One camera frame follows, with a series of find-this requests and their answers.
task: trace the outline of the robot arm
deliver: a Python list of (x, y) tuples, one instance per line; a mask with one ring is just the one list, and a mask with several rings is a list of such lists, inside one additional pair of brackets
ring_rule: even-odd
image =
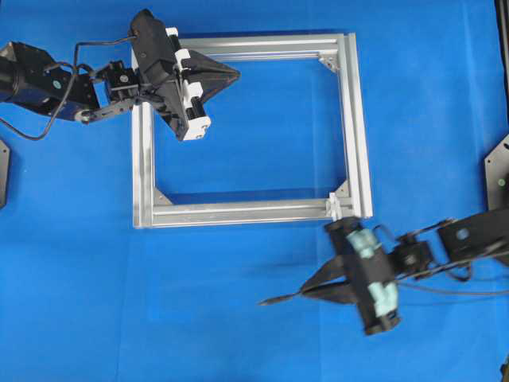
[[(138, 68), (112, 61), (99, 71), (77, 62), (56, 62), (44, 50), (10, 42), (0, 50), (0, 102), (15, 103), (41, 115), (92, 123), (149, 102), (179, 140), (203, 138), (211, 125), (204, 103), (228, 87), (240, 73), (210, 58), (181, 48), (177, 29), (166, 33), (148, 10), (130, 25), (130, 41)], [(62, 69), (70, 67), (73, 73)], [(80, 69), (86, 73), (78, 74)], [(94, 84), (104, 82), (109, 104), (100, 107)]]
[[(393, 329), (400, 322), (398, 284), (403, 279), (419, 280), (458, 267), (471, 270), (472, 262), (478, 259), (496, 258), (509, 266), (507, 222), (509, 209), (496, 209), (463, 220), (444, 220), (400, 236), (399, 244), (387, 254), (373, 231), (364, 228), (359, 218), (346, 217), (325, 226), (336, 256), (297, 293), (270, 298), (261, 305), (297, 295), (356, 304), (366, 335)], [(449, 257), (449, 263), (444, 265), (434, 265), (437, 262), (428, 243), (418, 239), (418, 235), (435, 228)], [(458, 281), (468, 281), (471, 273), (465, 277), (450, 275)], [(331, 283), (339, 278), (344, 279)]]

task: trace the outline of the wire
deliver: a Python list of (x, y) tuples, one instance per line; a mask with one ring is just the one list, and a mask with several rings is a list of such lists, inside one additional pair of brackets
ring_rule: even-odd
[(477, 283), (493, 283), (495, 281), (501, 281), (501, 280), (508, 280), (509, 275), (498, 275), (493, 277), (474, 277), (472, 281), (475, 281)]
[(400, 236), (398, 238), (398, 241), (401, 241), (401, 240), (405, 239), (406, 237), (421, 235), (424, 232), (431, 231), (432, 229), (435, 229), (438, 227), (444, 227), (447, 224), (451, 224), (453, 221), (454, 221), (453, 219), (445, 219), (445, 220), (439, 221), (436, 224), (430, 225), (429, 227), (425, 227), (425, 228), (418, 229), (416, 231), (408, 232), (407, 234)]
[(118, 40), (114, 41), (84, 41), (84, 42), (78, 42), (76, 46), (74, 47), (74, 61), (73, 64), (76, 67), (78, 65), (78, 51), (80, 49), (80, 46), (111, 46), (111, 45), (118, 45), (122, 44), (124, 42), (128, 42), (131, 40), (136, 39), (136, 36), (129, 36), (124, 38), (119, 38)]
[(449, 269), (453, 269), (453, 268), (458, 267), (460, 265), (469, 264), (469, 263), (471, 263), (472, 261), (475, 261), (475, 260), (495, 259), (497, 257), (509, 255), (509, 251), (502, 251), (502, 252), (496, 252), (496, 253), (492, 253), (492, 252), (493, 251), (489, 251), (488, 250), (487, 253), (484, 253), (483, 255), (479, 255), (477, 257), (472, 257), (470, 259), (459, 260), (459, 261), (455, 261), (455, 262), (452, 262), (452, 263), (447, 263), (447, 264), (444, 264), (444, 265), (440, 265), (439, 267), (431, 268), (431, 269), (428, 269), (426, 271), (420, 271), (420, 272), (412, 273), (410, 275), (405, 275), (405, 276), (401, 277), (400, 279), (398, 279), (398, 281), (409, 279), (410, 277), (419, 277), (419, 276), (424, 276), (424, 275), (432, 276), (432, 275), (435, 275), (436, 273), (439, 273), (439, 272), (442, 272), (442, 271), (447, 271)]
[(436, 289), (429, 288), (428, 286), (414, 285), (409, 283), (400, 283), (398, 285), (405, 288), (421, 290), (423, 292), (430, 293), (438, 293), (438, 294), (452, 294), (458, 296), (507, 296), (509, 295), (509, 290), (498, 290), (495, 292), (462, 292), (458, 290), (444, 290), (444, 289)]
[(42, 131), (41, 134), (39, 134), (37, 136), (27, 135), (27, 134), (23, 133), (22, 131), (18, 130), (16, 127), (14, 127), (13, 125), (11, 125), (10, 123), (8, 123), (7, 121), (5, 121), (2, 118), (0, 118), (0, 123), (2, 123), (5, 127), (10, 129), (12, 132), (18, 134), (19, 136), (21, 136), (25, 139), (30, 140), (30, 141), (39, 141), (39, 140), (43, 139), (46, 135), (48, 135), (49, 130), (51, 129), (51, 126), (55, 122), (56, 117), (59, 115), (60, 111), (62, 110), (62, 107), (67, 103), (67, 98), (69, 97), (69, 94), (71, 93), (72, 85), (76, 81), (76, 78), (79, 75), (80, 69), (82, 68), (82, 69), (86, 70), (87, 72), (92, 71), (92, 68), (90, 66), (88, 66), (87, 64), (78, 64), (78, 54), (79, 54), (80, 46), (118, 45), (118, 44), (122, 44), (123, 42), (133, 40), (135, 38), (136, 38), (136, 36), (129, 36), (129, 37), (120, 38), (120, 39), (114, 40), (114, 41), (78, 42), (76, 44), (76, 46), (74, 47), (74, 61), (72, 62), (72, 64), (69, 64), (64, 61), (57, 61), (57, 62), (49, 65), (47, 68), (45, 68), (45, 71), (48, 71), (48, 70), (53, 70), (55, 68), (59, 68), (60, 66), (64, 66), (67, 68), (71, 68), (72, 74), (71, 74), (71, 79), (69, 80), (69, 83), (67, 85), (67, 88), (65, 89), (65, 93), (64, 93), (64, 96), (62, 97), (62, 100), (58, 104), (58, 107), (56, 108), (56, 110), (52, 113), (51, 119), (49, 120), (48, 124), (46, 124), (46, 127), (44, 128), (44, 130)]

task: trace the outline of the blue surface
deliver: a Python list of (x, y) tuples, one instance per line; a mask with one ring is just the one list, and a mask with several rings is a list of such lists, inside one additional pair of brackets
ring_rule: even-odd
[[(181, 36), (356, 32), (369, 224), (403, 233), (485, 209), (482, 158), (507, 133), (492, 3), (11, 0), (0, 8), (0, 34), (71, 60), (76, 41), (123, 37), (144, 6)], [(128, 47), (82, 55), (95, 67), (111, 57), (128, 60)], [(313, 62), (239, 68), (243, 78), (207, 105), (213, 126), (203, 142), (178, 143), (157, 124), (161, 189), (215, 201), (339, 185), (332, 74)], [(32, 132), (45, 123), (9, 105), (0, 115)], [(0, 135), (13, 151), (0, 212), (2, 382), (499, 379), (506, 298), (402, 290), (402, 324), (374, 337), (363, 336), (352, 307), (303, 299), (258, 307), (332, 256), (319, 224), (135, 231), (128, 115), (88, 127), (59, 121), (38, 143)], [(466, 285), (441, 276), (425, 284), (509, 288), (494, 262), (475, 272)]]

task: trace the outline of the metal screw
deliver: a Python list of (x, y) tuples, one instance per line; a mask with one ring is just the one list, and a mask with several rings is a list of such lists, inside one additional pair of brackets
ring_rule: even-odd
[(416, 263), (415, 258), (412, 255), (407, 256), (405, 258), (405, 264), (412, 265), (412, 264), (415, 264), (415, 263)]
[(469, 236), (470, 236), (470, 232), (468, 231), (467, 228), (462, 228), (458, 232), (456, 232), (456, 237), (459, 240), (465, 240)]

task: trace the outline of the aluminum frame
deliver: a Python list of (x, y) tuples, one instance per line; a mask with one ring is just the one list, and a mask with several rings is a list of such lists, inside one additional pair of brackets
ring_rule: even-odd
[[(329, 198), (174, 205), (155, 184), (153, 108), (143, 103), (132, 112), (136, 228), (336, 220), (342, 216), (373, 215), (354, 33), (181, 39), (181, 45), (222, 62), (318, 59), (336, 73), (347, 180)], [(134, 54), (132, 63), (134, 68), (138, 66)]]

